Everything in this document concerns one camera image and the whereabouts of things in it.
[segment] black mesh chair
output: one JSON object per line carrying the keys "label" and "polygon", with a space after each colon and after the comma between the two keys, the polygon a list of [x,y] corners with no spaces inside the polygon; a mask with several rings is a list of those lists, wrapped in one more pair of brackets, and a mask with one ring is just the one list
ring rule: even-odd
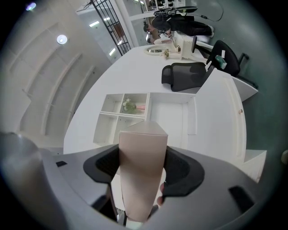
{"label": "black mesh chair", "polygon": [[[200,51],[205,50],[204,48],[196,45],[196,38],[194,39],[194,44],[195,46],[193,47],[192,52],[194,52],[195,47],[198,48]],[[227,66],[224,70],[220,68],[219,62],[215,59],[216,55],[221,56],[222,50],[225,50],[225,61],[227,62]],[[238,75],[238,73],[240,72],[241,61],[244,57],[249,59],[248,55],[243,53],[238,60],[233,50],[221,40],[218,40],[215,43],[211,52],[209,52],[208,50],[205,50],[205,52],[210,54],[206,63],[208,64],[211,61],[211,66],[208,72],[206,72],[205,69],[206,65],[202,62],[173,63],[172,65],[165,66],[163,68],[162,84],[170,84],[171,90],[174,92],[186,90],[189,88],[201,87],[211,74],[213,67],[215,67],[218,70],[229,73],[233,77],[244,80],[252,84],[255,88],[258,88],[258,86],[254,82]]]}

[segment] metal grille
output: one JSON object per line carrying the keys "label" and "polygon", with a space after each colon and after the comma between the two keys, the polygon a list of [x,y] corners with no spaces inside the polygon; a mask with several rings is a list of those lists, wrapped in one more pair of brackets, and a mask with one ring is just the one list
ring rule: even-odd
{"label": "metal grille", "polygon": [[101,17],[121,56],[126,54],[131,47],[110,0],[90,0],[90,4],[94,6]]}

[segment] floor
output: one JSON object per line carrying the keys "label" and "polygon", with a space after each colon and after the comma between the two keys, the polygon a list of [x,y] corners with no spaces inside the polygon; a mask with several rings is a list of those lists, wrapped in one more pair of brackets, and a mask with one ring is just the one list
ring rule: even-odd
{"label": "floor", "polygon": [[259,186],[263,198],[268,197],[281,179],[284,165],[281,154],[288,149],[288,77],[282,50],[257,11],[241,0],[186,0],[197,4],[195,20],[215,28],[209,41],[228,44],[237,57],[246,53],[250,59],[241,64],[240,75],[255,81],[259,93],[243,103],[247,125],[247,149],[267,151],[267,158]]}

